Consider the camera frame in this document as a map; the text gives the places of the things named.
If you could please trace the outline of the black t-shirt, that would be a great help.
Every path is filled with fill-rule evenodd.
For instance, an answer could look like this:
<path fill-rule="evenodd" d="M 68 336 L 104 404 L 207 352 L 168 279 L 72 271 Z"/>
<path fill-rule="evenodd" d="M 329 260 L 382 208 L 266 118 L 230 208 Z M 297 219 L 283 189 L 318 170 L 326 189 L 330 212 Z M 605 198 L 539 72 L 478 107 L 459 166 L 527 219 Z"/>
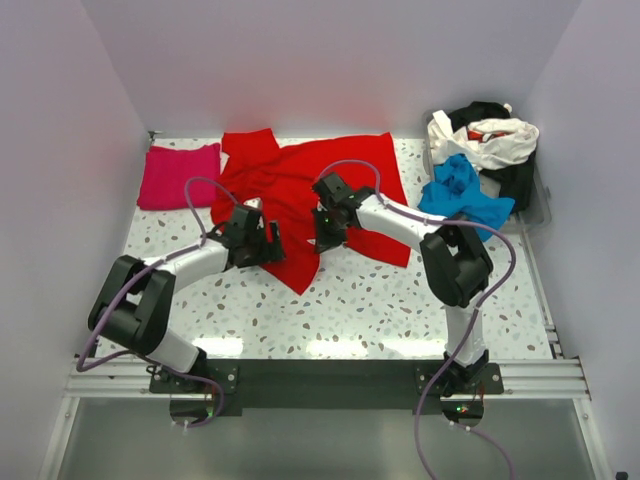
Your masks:
<path fill-rule="evenodd" d="M 472 163 L 499 184 L 499 196 L 514 201 L 513 213 L 526 210 L 533 190 L 539 129 L 512 115 L 508 104 L 473 101 L 447 113 L 452 130 L 475 154 Z"/>

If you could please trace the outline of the aluminium rail frame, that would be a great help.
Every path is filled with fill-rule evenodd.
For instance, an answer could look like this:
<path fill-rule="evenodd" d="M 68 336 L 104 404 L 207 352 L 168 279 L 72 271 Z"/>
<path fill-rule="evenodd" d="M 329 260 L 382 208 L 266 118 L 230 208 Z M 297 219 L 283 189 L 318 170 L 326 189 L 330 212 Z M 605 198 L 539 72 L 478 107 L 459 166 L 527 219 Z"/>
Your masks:
<path fill-rule="evenodd" d="M 479 405 L 490 399 L 569 399 L 597 478 L 613 479 L 597 428 L 589 421 L 590 392 L 579 359 L 496 360 L 481 358 L 468 369 L 440 359 L 418 360 L 208 360 L 211 383 L 189 380 L 140 359 L 98 361 L 82 373 L 73 370 L 64 390 L 54 433 L 39 473 L 58 476 L 83 398 L 157 396 L 192 408 L 222 390 L 222 411 L 245 409 L 412 409 L 425 414 L 443 402 Z"/>

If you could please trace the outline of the white t-shirt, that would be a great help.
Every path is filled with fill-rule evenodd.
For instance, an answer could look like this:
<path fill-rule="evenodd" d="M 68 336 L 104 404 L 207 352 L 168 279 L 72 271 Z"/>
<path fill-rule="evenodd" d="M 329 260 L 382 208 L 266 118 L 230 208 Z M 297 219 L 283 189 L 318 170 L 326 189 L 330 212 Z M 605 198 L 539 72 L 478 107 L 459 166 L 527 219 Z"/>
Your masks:
<path fill-rule="evenodd" d="M 443 110 L 433 112 L 428 132 L 435 167 L 450 156 L 464 154 L 477 172 L 525 163 L 536 150 L 540 135 L 535 125 L 519 118 L 488 118 L 455 130 Z"/>

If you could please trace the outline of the red t-shirt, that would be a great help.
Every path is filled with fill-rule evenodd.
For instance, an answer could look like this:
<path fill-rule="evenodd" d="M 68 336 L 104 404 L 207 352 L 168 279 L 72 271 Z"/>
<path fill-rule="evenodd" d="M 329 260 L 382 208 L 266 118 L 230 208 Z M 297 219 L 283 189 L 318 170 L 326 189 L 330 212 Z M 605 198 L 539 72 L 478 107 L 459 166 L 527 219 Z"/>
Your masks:
<path fill-rule="evenodd" d="M 407 205 L 392 135 L 355 135 L 281 146 L 272 130 L 225 133 L 221 149 L 228 155 L 219 183 L 236 200 L 262 200 L 266 218 L 278 222 L 285 254 L 263 268 L 301 295 L 319 269 L 320 257 L 309 242 L 315 237 L 312 211 L 323 199 L 318 180 L 333 173 L 353 192 L 374 188 Z"/>

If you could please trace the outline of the blue t-shirt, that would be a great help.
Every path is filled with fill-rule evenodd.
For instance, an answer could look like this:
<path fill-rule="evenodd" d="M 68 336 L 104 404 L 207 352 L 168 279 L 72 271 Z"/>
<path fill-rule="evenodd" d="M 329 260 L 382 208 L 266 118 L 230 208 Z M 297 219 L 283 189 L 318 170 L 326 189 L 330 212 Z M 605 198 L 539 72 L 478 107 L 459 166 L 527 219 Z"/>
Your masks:
<path fill-rule="evenodd" d="M 472 222 L 500 230 L 514 205 L 512 198 L 484 194 L 473 165 L 464 154 L 456 154 L 434 168 L 434 178 L 423 187 L 418 209 L 450 218 L 461 213 Z"/>

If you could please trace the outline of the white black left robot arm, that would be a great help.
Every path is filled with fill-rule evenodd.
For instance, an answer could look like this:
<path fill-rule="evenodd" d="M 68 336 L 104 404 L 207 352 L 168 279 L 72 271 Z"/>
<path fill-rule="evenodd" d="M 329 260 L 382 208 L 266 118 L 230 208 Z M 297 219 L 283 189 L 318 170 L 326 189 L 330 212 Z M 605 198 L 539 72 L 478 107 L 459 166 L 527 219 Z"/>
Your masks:
<path fill-rule="evenodd" d="M 211 275 L 284 259 L 278 222 L 237 205 L 229 220 L 181 250 L 119 257 L 89 314 L 91 339 L 104 337 L 174 374 L 207 378 L 207 354 L 169 327 L 174 294 Z"/>

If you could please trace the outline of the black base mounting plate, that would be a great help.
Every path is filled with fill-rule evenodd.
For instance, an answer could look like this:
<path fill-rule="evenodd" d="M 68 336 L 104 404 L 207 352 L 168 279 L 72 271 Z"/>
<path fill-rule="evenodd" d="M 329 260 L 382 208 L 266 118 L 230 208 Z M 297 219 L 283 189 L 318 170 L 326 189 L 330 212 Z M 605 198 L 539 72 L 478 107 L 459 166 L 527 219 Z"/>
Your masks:
<path fill-rule="evenodd" d="M 170 398 L 174 419 L 201 420 L 222 407 L 226 416 L 246 409 L 410 410 L 441 360 L 209 359 L 207 378 L 187 380 L 149 366 L 149 391 Z"/>

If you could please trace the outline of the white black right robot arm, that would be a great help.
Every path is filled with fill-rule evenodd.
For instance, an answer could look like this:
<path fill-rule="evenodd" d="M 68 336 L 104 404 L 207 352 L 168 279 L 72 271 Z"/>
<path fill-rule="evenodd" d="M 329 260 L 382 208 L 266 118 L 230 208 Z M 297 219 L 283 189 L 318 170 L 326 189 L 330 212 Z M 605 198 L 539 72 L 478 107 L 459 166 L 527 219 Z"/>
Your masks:
<path fill-rule="evenodd" d="M 413 210 L 372 187 L 351 188 L 336 173 L 318 179 L 312 190 L 316 251 L 348 240 L 351 230 L 381 234 L 418 252 L 427 284 L 445 306 L 447 343 L 444 376 L 469 382 L 488 363 L 478 305 L 488 287 L 493 263 L 473 227 Z"/>

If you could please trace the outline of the folded pink t-shirt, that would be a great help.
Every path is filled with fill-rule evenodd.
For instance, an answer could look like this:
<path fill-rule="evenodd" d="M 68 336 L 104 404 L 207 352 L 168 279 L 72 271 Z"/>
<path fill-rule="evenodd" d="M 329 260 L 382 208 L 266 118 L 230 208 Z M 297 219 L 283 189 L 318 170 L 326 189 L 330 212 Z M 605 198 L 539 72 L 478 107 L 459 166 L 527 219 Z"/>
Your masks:
<path fill-rule="evenodd" d="M 220 145 L 193 150 L 151 146 L 146 153 L 137 206 L 146 211 L 169 211 L 188 207 L 184 188 L 194 177 L 217 180 L 220 173 Z"/>

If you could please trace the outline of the clear plastic bin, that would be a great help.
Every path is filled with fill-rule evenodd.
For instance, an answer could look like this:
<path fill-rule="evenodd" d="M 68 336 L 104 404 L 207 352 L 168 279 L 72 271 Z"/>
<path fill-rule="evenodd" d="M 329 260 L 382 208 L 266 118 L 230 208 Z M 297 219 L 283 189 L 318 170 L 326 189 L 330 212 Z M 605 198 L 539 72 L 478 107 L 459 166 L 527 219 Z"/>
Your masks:
<path fill-rule="evenodd" d="M 428 132 L 428 123 L 433 119 L 433 111 L 427 110 L 421 119 L 421 127 L 425 139 L 425 147 L 423 151 L 423 164 L 426 173 L 431 180 L 435 179 L 431 149 L 429 142 L 431 135 Z M 548 190 L 543 185 L 536 165 L 536 159 L 530 163 L 531 166 L 531 182 L 530 193 L 528 195 L 529 203 L 526 209 L 519 210 L 512 214 L 507 222 L 503 225 L 502 231 L 505 234 L 519 234 L 544 228 L 551 222 L 551 211 L 548 204 Z M 505 182 L 488 177 L 486 174 L 478 172 L 481 184 L 481 191 L 492 198 L 497 198 L 500 188 Z"/>

